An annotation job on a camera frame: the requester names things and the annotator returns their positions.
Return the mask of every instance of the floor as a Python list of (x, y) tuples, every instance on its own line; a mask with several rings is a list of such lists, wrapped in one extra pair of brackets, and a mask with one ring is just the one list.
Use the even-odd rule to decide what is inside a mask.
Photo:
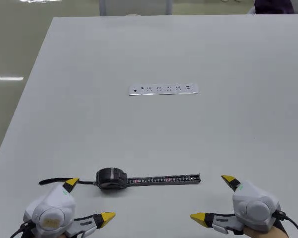
[[(174, 0), (173, 14), (245, 14), (252, 5), (253, 0)], [(0, 145), (52, 18), (98, 15), (98, 0), (0, 0)]]

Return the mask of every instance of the power outlet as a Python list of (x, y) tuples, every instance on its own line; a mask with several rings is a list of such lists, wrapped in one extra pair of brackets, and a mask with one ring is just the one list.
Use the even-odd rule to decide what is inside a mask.
[(195, 83), (177, 84), (134, 84), (129, 88), (129, 95), (161, 95), (161, 94), (197, 94), (198, 85)]

